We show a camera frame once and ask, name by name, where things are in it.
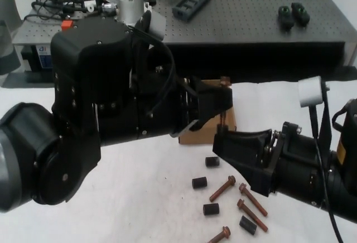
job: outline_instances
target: black block with holes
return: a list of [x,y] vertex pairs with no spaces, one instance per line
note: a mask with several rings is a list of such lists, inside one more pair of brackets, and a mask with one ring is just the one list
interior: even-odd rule
[[188,21],[207,1],[209,0],[182,0],[172,9],[173,16]]

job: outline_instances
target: black rubber piece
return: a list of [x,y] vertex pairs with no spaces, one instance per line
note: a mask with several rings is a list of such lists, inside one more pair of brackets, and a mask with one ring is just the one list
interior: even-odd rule
[[206,167],[218,167],[219,157],[206,157]]
[[282,29],[286,31],[290,30],[295,24],[294,18],[292,17],[292,13],[288,6],[279,7],[278,20]]
[[209,0],[182,0],[172,8],[173,16],[188,21]]
[[303,27],[305,27],[310,21],[310,15],[307,13],[305,7],[298,2],[291,4],[292,15],[295,20]]
[[194,189],[203,188],[206,186],[207,186],[207,178],[206,177],[192,179],[192,187]]
[[240,219],[239,226],[245,229],[248,233],[254,236],[255,231],[257,230],[257,225],[254,224],[251,220],[246,218],[245,216],[242,216],[242,219]]
[[205,205],[203,205],[203,214],[205,216],[219,214],[219,204],[218,203],[213,203],[213,204],[205,204]]

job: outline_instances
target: white spool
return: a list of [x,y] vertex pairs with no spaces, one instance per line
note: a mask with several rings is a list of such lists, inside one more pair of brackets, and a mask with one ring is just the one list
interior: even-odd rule
[[311,77],[298,82],[299,100],[302,108],[311,105],[319,105],[322,99],[321,77]]

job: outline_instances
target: black rubber cylinder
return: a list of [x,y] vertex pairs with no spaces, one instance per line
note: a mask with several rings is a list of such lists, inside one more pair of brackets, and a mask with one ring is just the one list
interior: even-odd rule
[[254,236],[255,231],[257,230],[257,225],[254,224],[251,220],[246,218],[245,216],[242,216],[242,219],[240,219],[239,226],[245,229],[248,233]]
[[218,167],[219,157],[206,157],[206,167]]
[[203,205],[203,214],[205,216],[219,214],[219,204],[213,203]]
[[206,177],[192,179],[192,187],[194,189],[203,188],[206,186],[207,186],[207,178]]

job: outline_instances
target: cardboard box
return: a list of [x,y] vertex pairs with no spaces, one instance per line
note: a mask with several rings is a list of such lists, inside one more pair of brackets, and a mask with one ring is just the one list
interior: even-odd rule
[[[220,85],[220,80],[204,80],[203,82],[212,85]],[[180,144],[213,144],[214,135],[217,132],[217,125],[220,123],[220,116],[217,115],[210,119],[200,130],[196,132],[188,131],[180,136],[178,142]],[[234,108],[227,111],[226,124],[229,130],[236,130]]]

